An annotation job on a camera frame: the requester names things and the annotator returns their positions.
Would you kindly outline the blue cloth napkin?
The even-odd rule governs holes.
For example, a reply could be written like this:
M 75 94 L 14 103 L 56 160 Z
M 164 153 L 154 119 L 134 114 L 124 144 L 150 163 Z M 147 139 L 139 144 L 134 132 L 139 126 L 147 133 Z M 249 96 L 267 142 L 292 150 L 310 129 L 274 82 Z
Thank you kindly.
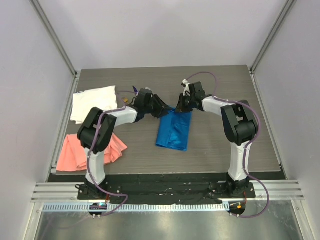
M 157 147 L 186 152 L 192 112 L 179 113 L 175 109 L 160 119 L 155 145 Z

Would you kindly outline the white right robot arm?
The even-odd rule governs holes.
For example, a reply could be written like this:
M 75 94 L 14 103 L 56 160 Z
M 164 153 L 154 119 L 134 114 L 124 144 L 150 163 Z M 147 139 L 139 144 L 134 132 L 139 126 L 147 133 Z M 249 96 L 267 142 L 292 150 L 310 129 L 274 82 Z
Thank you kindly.
M 252 143 L 259 133 L 259 122 L 245 100 L 231 101 L 206 94 L 202 83 L 182 81 L 175 111 L 189 113 L 197 109 L 222 118 L 224 134 L 230 142 L 230 166 L 226 178 L 226 193 L 233 198 L 242 195 L 249 187 L 249 155 Z

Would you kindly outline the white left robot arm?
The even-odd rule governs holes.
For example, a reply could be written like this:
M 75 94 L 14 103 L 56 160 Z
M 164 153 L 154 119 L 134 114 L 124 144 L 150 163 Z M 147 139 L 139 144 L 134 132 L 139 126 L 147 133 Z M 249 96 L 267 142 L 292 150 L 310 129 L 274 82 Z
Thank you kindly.
M 92 108 L 77 133 L 87 158 L 85 182 L 76 186 L 79 196 L 87 195 L 100 200 L 108 194 L 104 154 L 116 127 L 137 123 L 148 114 L 159 119 L 168 115 L 172 109 L 148 88 L 140 89 L 132 102 L 121 108 L 105 111 L 98 107 Z

